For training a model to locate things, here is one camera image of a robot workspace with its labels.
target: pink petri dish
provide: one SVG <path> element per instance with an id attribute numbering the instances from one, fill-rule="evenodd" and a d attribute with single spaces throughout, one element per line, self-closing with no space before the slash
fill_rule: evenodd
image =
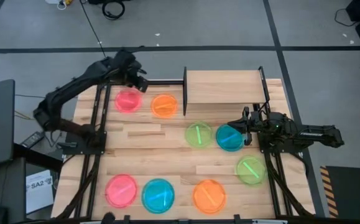
<path id="1" fill-rule="evenodd" d="M 121 113 L 133 113 L 141 106 L 141 93 L 133 88 L 120 91 L 115 98 L 115 106 Z"/>
<path id="2" fill-rule="evenodd" d="M 106 185 L 106 201 L 115 208 L 125 208 L 136 199 L 137 184 L 134 178 L 126 174 L 114 176 Z"/>

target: cable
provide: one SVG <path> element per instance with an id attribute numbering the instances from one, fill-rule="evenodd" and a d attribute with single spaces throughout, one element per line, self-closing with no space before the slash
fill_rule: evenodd
<path id="1" fill-rule="evenodd" d="M 18 118 L 22 118 L 22 119 L 26 119 L 26 120 L 34 120 L 33 118 L 30 118 L 30 117 L 28 117 L 28 116 L 24 115 L 23 113 L 20 113 L 20 112 L 18 112 L 16 110 L 14 110 L 14 112 L 19 114 L 19 115 L 16 115 L 16 114 L 14 115 L 14 116 L 16 116 Z"/>
<path id="2" fill-rule="evenodd" d="M 122 7 L 122 11 L 119 13 L 119 15 L 114 15 L 109 11 L 105 10 L 105 7 L 109 4 L 109 3 L 118 3 L 121 7 Z M 110 21 L 115 21 L 117 19 L 119 19 L 120 17 L 123 16 L 124 11 L 126 10 L 126 7 L 124 7 L 124 4 L 121 0 L 106 0 L 103 4 L 103 14 L 105 16 L 106 19 L 109 19 Z"/>
<path id="3" fill-rule="evenodd" d="M 67 4 L 65 1 L 60 1 L 58 4 L 57 4 L 57 8 L 58 10 L 65 10 L 67 9 Z"/>
<path id="4" fill-rule="evenodd" d="M 355 25 L 355 23 L 357 23 L 357 21 L 353 22 L 352 24 L 344 24 L 344 23 L 337 20 L 337 13 L 339 13 L 339 11 L 342 11 L 342 10 L 346 10 L 346 9 L 339 9 L 339 10 L 336 11 L 336 13 L 335 13 L 335 22 L 337 22 L 338 24 L 341 24 L 343 26 L 346 26 L 346 27 L 351 27 L 351 26 Z"/>
<path id="5" fill-rule="evenodd" d="M 65 165 L 69 160 L 71 160 L 75 155 L 70 156 L 68 159 L 66 159 L 63 163 L 62 166 Z"/>
<path id="6" fill-rule="evenodd" d="M 6 179 L 7 179 L 7 171 L 8 171 L 8 167 L 11 165 L 12 161 L 10 161 L 7 165 L 6 165 L 6 171 L 4 173 L 4 179 L 3 179 L 3 185 L 1 188 L 1 196 L 0 196 L 0 207 L 3 201 L 3 196 L 4 196 L 4 188 L 6 186 Z"/>
<path id="7" fill-rule="evenodd" d="M 16 94 L 16 96 L 31 97 L 31 98 L 41 98 L 41 99 L 45 98 L 43 96 L 32 96 L 32 95 L 22 95 L 22 94 Z"/>
<path id="8" fill-rule="evenodd" d="M 60 131 L 60 134 L 58 135 L 58 137 L 56 138 L 56 140 L 53 140 L 53 132 L 50 132 L 50 139 L 48 139 L 47 135 L 44 132 L 44 137 L 46 138 L 48 144 L 50 147 L 54 147 L 57 145 L 58 140 L 60 139 L 60 137 L 62 136 L 62 131 Z"/>
<path id="9" fill-rule="evenodd" d="M 43 222 L 43 221 L 46 221 L 46 220 L 26 220 L 26 221 L 17 222 L 17 223 L 14 223 L 14 224 L 38 223 L 38 222 Z"/>
<path id="10" fill-rule="evenodd" d="M 101 44 L 101 41 L 99 41 L 99 38 L 98 38 L 98 36 L 97 36 L 97 34 L 96 34 L 95 30 L 94 30 L 93 25 L 92 25 L 91 22 L 90 22 L 90 19 L 88 18 L 86 9 L 85 9 L 85 7 L 84 7 L 84 5 L 83 5 L 84 3 L 83 3 L 81 0 L 79 0 L 79 2 L 80 2 L 80 4 L 81 4 L 81 8 L 83 9 L 83 12 L 85 12 L 85 16 L 86 16 L 86 18 L 87 18 L 87 21 L 88 21 L 90 27 L 91 27 L 91 30 L 93 31 L 93 33 L 94 33 L 94 35 L 95 35 L 95 38 L 97 38 L 99 47 L 101 48 L 101 51 L 102 51 L 102 53 L 104 54 L 104 58 L 106 58 L 104 48 L 103 48 L 103 46 L 102 46 L 102 44 Z"/>

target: green petri dish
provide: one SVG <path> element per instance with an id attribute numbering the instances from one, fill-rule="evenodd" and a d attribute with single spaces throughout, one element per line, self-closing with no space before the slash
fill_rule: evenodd
<path id="1" fill-rule="evenodd" d="M 189 145 L 193 147 L 206 147 L 212 142 L 212 138 L 213 130 L 203 121 L 197 121 L 191 124 L 185 131 L 185 139 Z"/>
<path id="2" fill-rule="evenodd" d="M 265 179 L 267 169 L 259 159 L 244 156 L 236 165 L 235 173 L 245 184 L 254 185 L 261 183 Z"/>

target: yellow black striped tape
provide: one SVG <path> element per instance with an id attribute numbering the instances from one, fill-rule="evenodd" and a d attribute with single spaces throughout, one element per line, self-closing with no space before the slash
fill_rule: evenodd
<path id="1" fill-rule="evenodd" d="M 328 201 L 330 218 L 337 218 L 339 213 L 337 211 L 333 188 L 331 187 L 329 172 L 325 166 L 321 166 L 320 170 L 322 175 L 323 188 L 325 190 L 326 199 Z"/>

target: orange petri dish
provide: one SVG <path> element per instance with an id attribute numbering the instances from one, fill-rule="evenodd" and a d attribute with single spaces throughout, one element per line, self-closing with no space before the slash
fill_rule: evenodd
<path id="1" fill-rule="evenodd" d="M 215 180 L 202 180 L 193 189 L 193 203 L 205 214 L 219 213 L 226 203 L 223 186 Z"/>
<path id="2" fill-rule="evenodd" d="M 158 118 L 169 118 L 177 111 L 177 100 L 170 94 L 155 96 L 150 104 L 152 113 Z"/>

